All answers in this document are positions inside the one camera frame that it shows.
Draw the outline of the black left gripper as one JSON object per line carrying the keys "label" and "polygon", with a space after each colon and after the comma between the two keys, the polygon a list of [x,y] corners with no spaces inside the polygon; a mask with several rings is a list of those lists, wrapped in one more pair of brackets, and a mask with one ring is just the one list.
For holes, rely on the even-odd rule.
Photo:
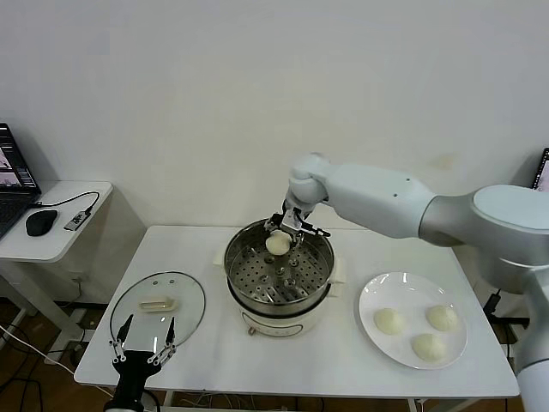
{"label": "black left gripper", "polygon": [[113,351],[113,366],[118,372],[118,386],[144,386],[148,378],[160,372],[160,365],[165,365],[175,354],[175,318],[172,317],[166,334],[164,348],[154,354],[151,351],[128,350],[124,352],[124,343],[129,334],[133,315],[130,314],[119,328],[116,337],[109,341]]}

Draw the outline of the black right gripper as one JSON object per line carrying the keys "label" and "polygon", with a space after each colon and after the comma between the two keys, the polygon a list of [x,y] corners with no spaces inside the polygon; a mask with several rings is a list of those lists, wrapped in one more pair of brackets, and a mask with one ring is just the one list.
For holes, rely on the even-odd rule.
{"label": "black right gripper", "polygon": [[308,223],[307,219],[310,214],[310,211],[302,211],[288,201],[284,201],[282,204],[282,214],[272,214],[265,221],[263,228],[268,233],[281,230],[289,234],[292,240],[297,241],[302,241],[306,235],[324,238],[330,237],[330,232]]}

